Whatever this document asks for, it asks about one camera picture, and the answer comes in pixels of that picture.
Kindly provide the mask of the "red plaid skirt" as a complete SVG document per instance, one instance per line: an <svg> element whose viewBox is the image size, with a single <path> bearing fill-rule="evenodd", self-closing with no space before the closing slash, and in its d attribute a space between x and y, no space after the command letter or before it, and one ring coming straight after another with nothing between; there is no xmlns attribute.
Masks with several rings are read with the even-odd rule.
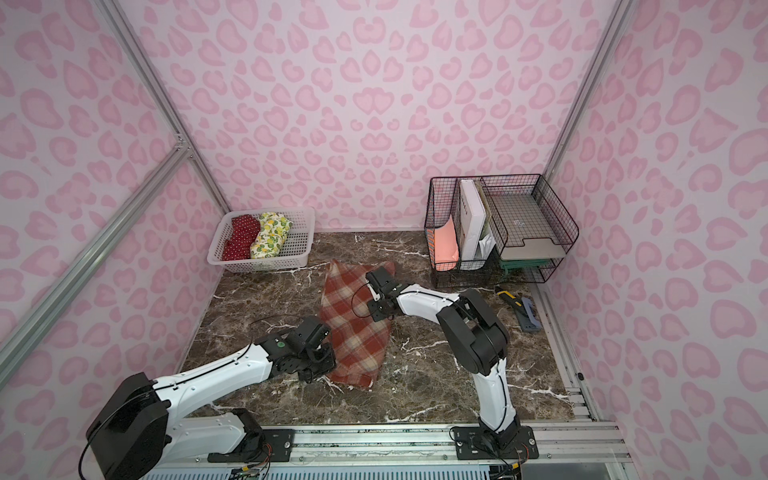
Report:
<svg viewBox="0 0 768 480"><path fill-rule="evenodd" d="M320 320L331 330L336 368L329 379L369 390L379 377L390 341L389 320L375 321L367 302L373 299L366 274L375 265L329 264L320 304Z"/></svg>

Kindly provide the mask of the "white plastic basket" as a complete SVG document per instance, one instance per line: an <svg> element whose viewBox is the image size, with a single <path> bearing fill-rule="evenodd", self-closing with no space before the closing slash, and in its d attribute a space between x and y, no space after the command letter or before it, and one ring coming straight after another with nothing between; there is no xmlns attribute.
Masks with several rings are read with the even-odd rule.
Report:
<svg viewBox="0 0 768 480"><path fill-rule="evenodd" d="M314 231L310 207L231 212L220 221L207 260L234 273L302 268Z"/></svg>

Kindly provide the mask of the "lemon print skirt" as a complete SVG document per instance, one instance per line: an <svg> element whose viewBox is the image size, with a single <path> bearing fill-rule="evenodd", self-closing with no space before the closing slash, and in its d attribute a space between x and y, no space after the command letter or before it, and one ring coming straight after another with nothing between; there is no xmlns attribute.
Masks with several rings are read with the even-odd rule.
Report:
<svg viewBox="0 0 768 480"><path fill-rule="evenodd" d="M261 231L250 248L251 259L277 257L288 239L293 222L277 212L263 212L258 219Z"/></svg>

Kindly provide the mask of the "red polka dot skirt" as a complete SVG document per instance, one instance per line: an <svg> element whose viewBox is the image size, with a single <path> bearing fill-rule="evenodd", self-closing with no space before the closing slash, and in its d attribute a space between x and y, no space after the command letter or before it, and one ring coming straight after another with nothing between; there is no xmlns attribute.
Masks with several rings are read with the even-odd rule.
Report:
<svg viewBox="0 0 768 480"><path fill-rule="evenodd" d="M240 215L231 219L231 227L232 233L224 244L221 260L250 259L250 248L261 231L259 219L253 215Z"/></svg>

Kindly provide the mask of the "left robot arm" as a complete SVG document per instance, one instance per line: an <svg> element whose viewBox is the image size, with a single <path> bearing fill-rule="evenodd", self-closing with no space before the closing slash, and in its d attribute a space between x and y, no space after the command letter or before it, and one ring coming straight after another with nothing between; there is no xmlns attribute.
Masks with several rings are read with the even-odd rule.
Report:
<svg viewBox="0 0 768 480"><path fill-rule="evenodd" d="M246 408L214 417L192 414L249 385L294 374L310 383L336 367L330 329L315 317L261 337L235 353L175 375L143 372L122 381L88 427L86 448L106 479L140 479L180 460L233 464L231 478L286 462L295 432L266 429Z"/></svg>

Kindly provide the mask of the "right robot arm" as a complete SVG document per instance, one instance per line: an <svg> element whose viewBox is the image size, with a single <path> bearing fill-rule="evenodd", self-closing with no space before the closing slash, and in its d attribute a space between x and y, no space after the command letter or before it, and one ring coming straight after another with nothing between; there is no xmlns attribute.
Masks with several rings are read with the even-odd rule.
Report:
<svg viewBox="0 0 768 480"><path fill-rule="evenodd" d="M509 333L474 289L443 293L418 284L402 284L385 268L365 275L374 321L415 316L439 325L458 364L473 376L480 402L479 423L500 448L520 430L507 381Z"/></svg>

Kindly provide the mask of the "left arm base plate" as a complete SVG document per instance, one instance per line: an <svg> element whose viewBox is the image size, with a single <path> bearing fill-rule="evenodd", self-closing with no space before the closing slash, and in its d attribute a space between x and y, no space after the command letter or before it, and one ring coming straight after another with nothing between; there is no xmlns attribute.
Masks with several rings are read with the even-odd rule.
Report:
<svg viewBox="0 0 768 480"><path fill-rule="evenodd" d="M260 464L267 461L288 462L296 431L288 428L263 428L245 408L230 411L240 423L243 438L233 447L211 450L209 463Z"/></svg>

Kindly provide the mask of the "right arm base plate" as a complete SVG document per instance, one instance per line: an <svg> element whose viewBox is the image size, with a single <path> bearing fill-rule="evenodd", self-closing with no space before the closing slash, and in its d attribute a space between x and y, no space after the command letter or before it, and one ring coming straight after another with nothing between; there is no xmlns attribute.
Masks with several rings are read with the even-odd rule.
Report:
<svg viewBox="0 0 768 480"><path fill-rule="evenodd" d="M513 422L501 433L486 426L453 426L449 436L454 442L459 460L515 460L526 462L538 459L538 442L533 429Z"/></svg>

